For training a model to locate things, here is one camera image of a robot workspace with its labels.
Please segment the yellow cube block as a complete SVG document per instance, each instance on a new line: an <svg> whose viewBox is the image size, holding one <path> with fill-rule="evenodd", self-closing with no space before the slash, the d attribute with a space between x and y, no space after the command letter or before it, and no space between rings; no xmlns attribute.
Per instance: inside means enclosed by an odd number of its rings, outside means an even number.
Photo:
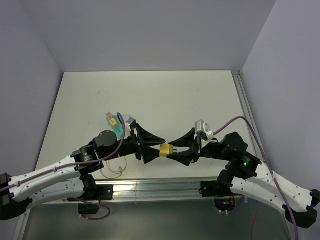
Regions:
<svg viewBox="0 0 320 240"><path fill-rule="evenodd" d="M162 144L159 149L160 157L167 157L168 155L173 154L174 148L172 144Z"/></svg>

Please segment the teal triangular power strip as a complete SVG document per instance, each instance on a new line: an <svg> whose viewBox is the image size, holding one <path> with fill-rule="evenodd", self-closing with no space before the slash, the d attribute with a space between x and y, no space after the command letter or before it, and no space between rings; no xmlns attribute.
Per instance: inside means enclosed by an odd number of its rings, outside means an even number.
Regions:
<svg viewBox="0 0 320 240"><path fill-rule="evenodd" d="M126 122L127 119L131 118L130 115L122 115L123 120ZM123 124L121 122L121 120L119 119L119 117L117 115L114 115L114 118L112 118L111 120L107 119L106 117L106 121L110 127L110 129L116 134L117 139L121 140L121 138L124 135L124 129L123 129Z"/></svg>

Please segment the pink usb charger plug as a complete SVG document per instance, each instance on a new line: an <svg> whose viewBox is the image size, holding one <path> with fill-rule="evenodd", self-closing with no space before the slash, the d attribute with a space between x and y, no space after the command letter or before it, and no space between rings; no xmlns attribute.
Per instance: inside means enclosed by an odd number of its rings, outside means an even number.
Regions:
<svg viewBox="0 0 320 240"><path fill-rule="evenodd" d="M111 119L114 118L114 115L113 115L111 112L107 112L107 113L106 113L106 118L107 118L108 120L111 120Z"/></svg>

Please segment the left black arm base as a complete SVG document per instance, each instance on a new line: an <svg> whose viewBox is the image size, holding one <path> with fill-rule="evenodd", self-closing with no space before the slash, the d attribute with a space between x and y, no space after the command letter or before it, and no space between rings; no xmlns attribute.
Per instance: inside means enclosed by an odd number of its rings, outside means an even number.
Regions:
<svg viewBox="0 0 320 240"><path fill-rule="evenodd" d="M113 199L114 186L112 184L97 185L97 189L89 194L89 197L67 198L68 202L77 203L79 216L88 221L98 221L106 219L111 214L111 209L103 204L103 201ZM106 214L95 217L99 210L106 210Z"/></svg>

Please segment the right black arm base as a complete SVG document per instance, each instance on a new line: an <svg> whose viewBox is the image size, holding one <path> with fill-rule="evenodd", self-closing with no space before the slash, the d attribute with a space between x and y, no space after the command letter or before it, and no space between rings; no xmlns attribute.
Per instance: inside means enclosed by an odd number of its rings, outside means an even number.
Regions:
<svg viewBox="0 0 320 240"><path fill-rule="evenodd" d="M243 195L231 191L232 180L205 180L200 182L199 194L203 198L213 198L214 206L219 214L236 212L245 202Z"/></svg>

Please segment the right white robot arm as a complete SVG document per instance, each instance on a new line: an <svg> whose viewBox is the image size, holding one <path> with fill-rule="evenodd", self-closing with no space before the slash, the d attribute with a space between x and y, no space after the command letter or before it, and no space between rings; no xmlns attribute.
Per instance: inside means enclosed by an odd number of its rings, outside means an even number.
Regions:
<svg viewBox="0 0 320 240"><path fill-rule="evenodd" d="M167 156L185 166L199 158L227 161L215 181L200 184L203 197L243 195L276 209L300 228L308 229L316 222L318 212L315 207L320 202L320 192L304 189L270 172L265 162L247 151L248 144L237 132L227 134L220 142L205 142L191 129L170 144L188 149Z"/></svg>

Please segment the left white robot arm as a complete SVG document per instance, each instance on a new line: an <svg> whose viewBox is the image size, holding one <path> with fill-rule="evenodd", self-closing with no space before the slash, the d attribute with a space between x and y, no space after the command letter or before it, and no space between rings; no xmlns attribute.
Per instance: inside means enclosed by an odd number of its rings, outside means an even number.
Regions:
<svg viewBox="0 0 320 240"><path fill-rule="evenodd" d="M50 166L19 176L1 174L0 219L14 219L28 209L56 200L93 200L98 196L98 187L92 173L101 170L105 161L135 155L147 164L160 156L155 146L164 144L165 139L149 133L135 121L122 128L129 136L118 139L115 132L105 130Z"/></svg>

